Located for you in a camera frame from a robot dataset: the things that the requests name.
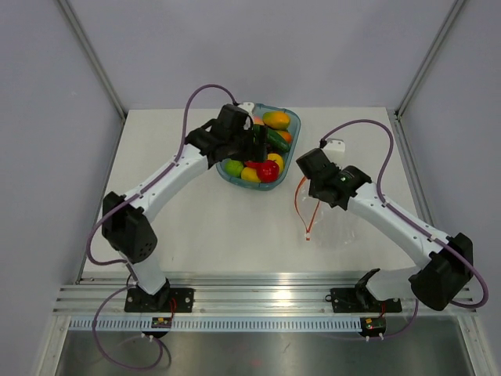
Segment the mango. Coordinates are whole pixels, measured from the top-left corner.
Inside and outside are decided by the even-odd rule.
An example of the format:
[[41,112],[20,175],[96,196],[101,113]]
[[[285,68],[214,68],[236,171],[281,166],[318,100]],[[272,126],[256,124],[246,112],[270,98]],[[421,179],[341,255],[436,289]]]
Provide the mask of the mango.
[[284,130],[290,124],[290,117],[285,112],[273,111],[263,115],[263,122],[270,128]]

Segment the toy fruit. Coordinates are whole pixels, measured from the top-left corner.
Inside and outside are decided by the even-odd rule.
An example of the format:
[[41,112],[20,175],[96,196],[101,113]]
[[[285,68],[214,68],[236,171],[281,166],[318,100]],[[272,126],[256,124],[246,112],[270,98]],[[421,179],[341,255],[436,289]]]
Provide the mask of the toy fruit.
[[283,166],[285,165],[284,162],[283,162],[283,158],[280,156],[280,154],[276,154],[276,153],[270,153],[268,154],[268,159],[270,161],[274,161],[275,163],[278,164],[279,168],[280,168],[280,171],[279,171],[279,174],[282,173],[283,171]]
[[248,182],[260,183],[261,180],[258,178],[258,173],[255,168],[245,167],[240,175],[242,180],[247,180]]
[[247,161],[243,163],[245,167],[250,167],[250,168],[258,168],[258,166],[261,164],[261,162],[253,162],[253,161]]
[[230,176],[240,177],[243,170],[243,163],[240,161],[229,160],[225,164],[225,171]]
[[292,135],[288,131],[276,131],[287,143],[292,143]]
[[264,125],[265,123],[263,123],[263,119],[261,119],[259,116],[254,116],[254,124]]
[[263,122],[273,129],[284,130],[290,124],[290,117],[282,111],[267,112],[263,115]]
[[271,183],[279,178],[280,167],[274,161],[264,161],[255,171],[263,183]]
[[[259,134],[259,129],[262,125],[254,124],[254,134]],[[276,131],[268,127],[268,133],[266,135],[266,142],[268,142],[273,149],[278,150],[280,153],[287,153],[290,150],[289,143],[283,139]]]

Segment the clear plastic bag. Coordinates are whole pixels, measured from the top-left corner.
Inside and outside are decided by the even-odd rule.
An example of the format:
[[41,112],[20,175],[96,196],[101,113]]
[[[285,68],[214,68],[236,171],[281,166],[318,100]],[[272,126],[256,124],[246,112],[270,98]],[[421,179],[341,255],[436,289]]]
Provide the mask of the clear plastic bag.
[[305,181],[299,187],[296,199],[296,209],[305,225],[305,241],[314,242],[318,249],[326,251],[347,248],[357,238],[360,218],[309,197],[308,189],[309,181]]

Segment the blue bowl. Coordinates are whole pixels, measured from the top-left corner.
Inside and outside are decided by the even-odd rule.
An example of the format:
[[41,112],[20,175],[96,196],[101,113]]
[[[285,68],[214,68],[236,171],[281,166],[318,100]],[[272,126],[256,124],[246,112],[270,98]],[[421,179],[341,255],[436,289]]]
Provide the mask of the blue bowl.
[[292,155],[294,154],[294,149],[296,148],[297,138],[299,136],[299,131],[301,129],[301,120],[299,120],[299,117],[290,110],[286,110],[285,108],[265,106],[264,104],[261,103],[256,104],[256,107],[254,109],[254,116],[262,118],[265,113],[272,111],[285,112],[287,115],[289,115],[290,118],[290,124],[289,128],[287,128],[287,131],[289,131],[289,133],[292,135],[293,140],[290,145],[289,152],[282,155],[283,161],[285,163],[285,165],[283,166],[282,174],[280,174],[279,178],[273,183],[248,182],[247,180],[242,180],[241,178],[236,178],[234,176],[228,175],[225,171],[225,164],[229,161],[229,159],[225,159],[223,162],[216,164],[216,168],[219,172],[219,175],[227,182],[235,184],[236,186],[242,186],[243,188],[248,188],[250,190],[272,190],[285,179],[285,175],[287,175],[290,163],[292,162]]

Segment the gray backdrop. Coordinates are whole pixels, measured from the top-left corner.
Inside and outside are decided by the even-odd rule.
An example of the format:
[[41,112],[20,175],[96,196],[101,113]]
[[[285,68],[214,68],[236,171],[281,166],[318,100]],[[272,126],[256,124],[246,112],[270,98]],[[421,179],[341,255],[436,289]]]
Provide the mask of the gray backdrop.
[[[127,108],[396,107],[452,0],[72,0]],[[203,95],[197,107],[216,107]]]
[[474,242],[474,262],[491,298],[480,309],[501,359],[501,3],[469,2],[405,126],[438,225]]
[[120,123],[52,0],[0,2],[0,374],[74,280]]

